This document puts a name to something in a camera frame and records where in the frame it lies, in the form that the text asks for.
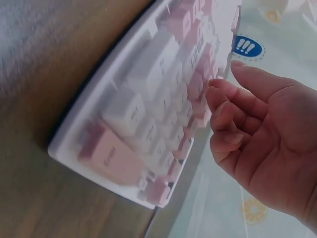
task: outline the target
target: keyboard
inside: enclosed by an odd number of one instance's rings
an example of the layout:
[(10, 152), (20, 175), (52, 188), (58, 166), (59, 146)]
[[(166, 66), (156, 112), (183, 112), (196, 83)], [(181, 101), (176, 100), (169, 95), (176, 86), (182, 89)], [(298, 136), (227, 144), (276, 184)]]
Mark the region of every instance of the keyboard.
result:
[(208, 81), (225, 78), (241, 0), (158, 0), (92, 76), (50, 156), (148, 208), (165, 207), (211, 118)]

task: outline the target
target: key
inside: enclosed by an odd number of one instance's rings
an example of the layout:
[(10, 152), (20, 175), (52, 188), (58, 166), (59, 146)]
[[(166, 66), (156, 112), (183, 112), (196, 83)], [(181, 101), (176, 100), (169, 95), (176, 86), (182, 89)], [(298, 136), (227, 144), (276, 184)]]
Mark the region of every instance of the key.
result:
[(211, 112), (209, 109), (207, 109), (204, 114), (196, 116), (198, 128), (205, 128), (210, 121), (210, 118)]
[(162, 82), (154, 99), (151, 102), (144, 102), (146, 110), (154, 116), (157, 121), (162, 121), (167, 108), (171, 104), (171, 95), (166, 82)]
[(210, 63), (209, 60), (205, 57), (201, 57), (196, 71), (203, 77), (203, 82), (209, 80), (210, 76)]
[(203, 23), (200, 20), (196, 20), (190, 32), (188, 33), (188, 36), (186, 37), (186, 43), (188, 45), (197, 45), (198, 42), (200, 41), (200, 38), (202, 36), (202, 28), (203, 28)]
[(124, 138), (125, 141), (139, 153), (148, 153), (150, 145), (158, 133), (157, 126), (153, 117), (146, 115), (140, 122), (135, 135)]
[(192, 80), (187, 85), (188, 99), (189, 100), (198, 99), (202, 90), (203, 90), (203, 78), (199, 73), (195, 72), (192, 77)]
[(199, 0), (199, 11), (203, 10), (203, 7), (206, 4), (206, 0)]
[(167, 25), (177, 41), (184, 41), (191, 28), (190, 11), (178, 7), (171, 13)]
[(184, 82), (179, 83), (176, 93), (172, 95), (172, 104), (177, 112), (180, 112), (188, 97), (187, 86)]
[(176, 182), (181, 170), (182, 165), (177, 160), (174, 160), (168, 174), (166, 176), (159, 177), (159, 180), (162, 180), (163, 182)]
[(204, 114), (208, 108), (206, 96), (201, 94), (197, 100), (192, 101), (193, 114)]
[(145, 101), (152, 101), (160, 83), (175, 59), (179, 45), (165, 28), (159, 30), (127, 74), (129, 86)]
[(184, 137), (183, 127), (181, 126), (181, 124), (177, 123), (174, 126), (170, 137), (165, 138), (167, 147), (171, 151), (177, 150), (183, 137)]
[(177, 114), (175, 109), (171, 106), (167, 109), (163, 121), (157, 124), (158, 130), (164, 137), (169, 138), (176, 123)]
[(163, 181), (157, 179), (154, 183), (150, 183), (145, 189), (144, 196), (146, 201), (153, 205), (163, 205), (170, 193), (168, 187)]
[(163, 138), (156, 135), (155, 139), (150, 146), (150, 151), (148, 154), (140, 155), (143, 159), (145, 165), (155, 174), (160, 174), (162, 168), (160, 165), (160, 159), (166, 150), (166, 144)]
[(158, 170), (156, 174), (158, 176), (166, 175), (173, 161), (174, 161), (173, 153), (166, 148), (159, 161), (160, 170)]
[(171, 93), (175, 93), (178, 85), (183, 80), (183, 65), (180, 61), (175, 61), (165, 77)]
[(184, 128), (184, 133), (187, 137), (194, 137), (198, 128), (198, 121), (196, 117), (191, 117), (188, 126)]
[(145, 168), (143, 161), (100, 121), (93, 125), (78, 161), (121, 185), (135, 185)]
[(183, 127), (187, 127), (192, 115), (193, 115), (192, 104), (190, 101), (186, 100), (186, 102), (184, 103), (182, 111), (177, 113), (177, 118), (178, 118), (179, 123)]
[(196, 21), (197, 13), (199, 10), (199, 0), (183, 0), (180, 5), (181, 8), (190, 11), (191, 23)]
[(101, 110), (103, 119), (122, 137), (133, 136), (145, 114), (141, 96), (128, 87), (119, 89), (109, 105)]
[(189, 148), (192, 144), (192, 139), (188, 138), (186, 135), (183, 137), (180, 142), (179, 148), (177, 151), (173, 151), (174, 159), (184, 160), (189, 152)]
[(209, 64), (214, 60), (213, 54), (214, 54), (215, 47), (211, 43), (206, 43), (206, 46), (203, 50), (203, 56), (206, 57), (209, 60)]

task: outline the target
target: hand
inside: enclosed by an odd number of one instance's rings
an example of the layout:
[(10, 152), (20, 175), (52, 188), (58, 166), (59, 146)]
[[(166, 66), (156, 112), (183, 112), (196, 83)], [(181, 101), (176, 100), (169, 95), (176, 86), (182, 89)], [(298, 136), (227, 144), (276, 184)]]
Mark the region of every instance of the hand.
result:
[(210, 81), (215, 161), (263, 204), (305, 224), (317, 215), (317, 91), (239, 61)]

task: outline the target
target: blue label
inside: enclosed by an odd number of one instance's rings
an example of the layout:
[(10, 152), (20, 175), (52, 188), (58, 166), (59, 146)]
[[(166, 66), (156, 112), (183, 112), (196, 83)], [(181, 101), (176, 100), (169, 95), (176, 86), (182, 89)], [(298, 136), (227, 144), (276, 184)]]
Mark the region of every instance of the blue label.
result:
[(263, 48), (258, 42), (248, 37), (236, 36), (232, 51), (241, 56), (252, 58), (259, 56), (262, 53)]

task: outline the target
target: wooden table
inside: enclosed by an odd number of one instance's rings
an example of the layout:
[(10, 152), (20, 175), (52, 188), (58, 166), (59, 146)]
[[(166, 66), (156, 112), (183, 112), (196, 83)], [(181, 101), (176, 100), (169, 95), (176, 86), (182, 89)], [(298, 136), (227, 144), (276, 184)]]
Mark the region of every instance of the wooden table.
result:
[(91, 70), (150, 0), (0, 0), (0, 237), (142, 237), (153, 211), (47, 154)]

